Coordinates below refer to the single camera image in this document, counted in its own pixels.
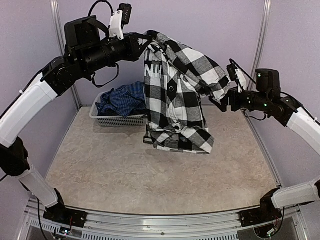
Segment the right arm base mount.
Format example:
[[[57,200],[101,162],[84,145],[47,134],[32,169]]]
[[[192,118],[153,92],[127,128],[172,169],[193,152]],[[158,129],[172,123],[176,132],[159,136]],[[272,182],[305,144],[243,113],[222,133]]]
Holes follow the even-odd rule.
[[[267,223],[277,218],[280,219],[282,216],[282,211],[274,207],[270,195],[265,195],[260,199],[259,207],[239,212],[240,223],[243,228]]]

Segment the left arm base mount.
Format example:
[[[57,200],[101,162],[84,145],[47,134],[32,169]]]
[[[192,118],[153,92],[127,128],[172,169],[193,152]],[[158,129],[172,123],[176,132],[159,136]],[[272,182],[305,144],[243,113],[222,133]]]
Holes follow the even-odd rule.
[[[54,188],[57,195],[57,204],[45,208],[43,218],[70,227],[84,228],[88,213],[66,207],[60,192]]]

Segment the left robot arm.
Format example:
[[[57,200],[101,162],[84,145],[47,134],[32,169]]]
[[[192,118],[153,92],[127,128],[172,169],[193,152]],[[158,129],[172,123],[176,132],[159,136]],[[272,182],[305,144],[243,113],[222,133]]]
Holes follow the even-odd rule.
[[[49,186],[28,162],[28,151],[19,135],[49,103],[62,96],[78,80],[94,81],[96,71],[117,67],[119,61],[136,62],[152,38],[123,33],[128,17],[113,15],[110,25],[87,16],[64,26],[65,52],[41,69],[0,117],[0,167],[17,178],[57,221],[70,218],[60,193]]]

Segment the black white plaid shirt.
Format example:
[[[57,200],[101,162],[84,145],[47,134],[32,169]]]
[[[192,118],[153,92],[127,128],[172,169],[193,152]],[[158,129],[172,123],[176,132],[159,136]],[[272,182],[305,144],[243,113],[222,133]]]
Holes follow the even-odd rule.
[[[220,101],[231,83],[211,58],[160,32],[146,32],[144,52],[146,132],[143,142],[157,150],[209,155],[214,145],[202,98]]]

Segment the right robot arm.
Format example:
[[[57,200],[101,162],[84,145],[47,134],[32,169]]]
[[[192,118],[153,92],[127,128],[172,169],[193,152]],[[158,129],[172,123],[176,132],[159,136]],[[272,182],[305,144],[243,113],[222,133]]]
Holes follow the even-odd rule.
[[[226,112],[260,111],[265,118],[273,117],[282,126],[299,135],[316,152],[320,152],[320,123],[304,105],[293,96],[281,91],[280,74],[277,70],[260,68],[255,71],[255,90],[244,87],[245,77],[239,68],[227,67],[229,76],[237,86],[228,90],[219,101],[211,96],[209,100]],[[273,189],[260,199],[256,218],[266,222],[276,211],[289,206],[309,204],[320,199],[320,179],[317,177],[305,183],[291,187]]]

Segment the white plastic basket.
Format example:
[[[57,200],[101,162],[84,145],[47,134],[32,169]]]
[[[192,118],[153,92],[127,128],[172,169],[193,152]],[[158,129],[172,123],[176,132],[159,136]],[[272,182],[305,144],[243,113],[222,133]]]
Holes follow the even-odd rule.
[[[143,114],[130,115],[128,117],[122,117],[119,115],[98,116],[98,109],[96,103],[101,102],[102,94],[103,92],[97,95],[89,112],[89,117],[97,121],[100,127],[139,127],[146,125],[147,118]]]

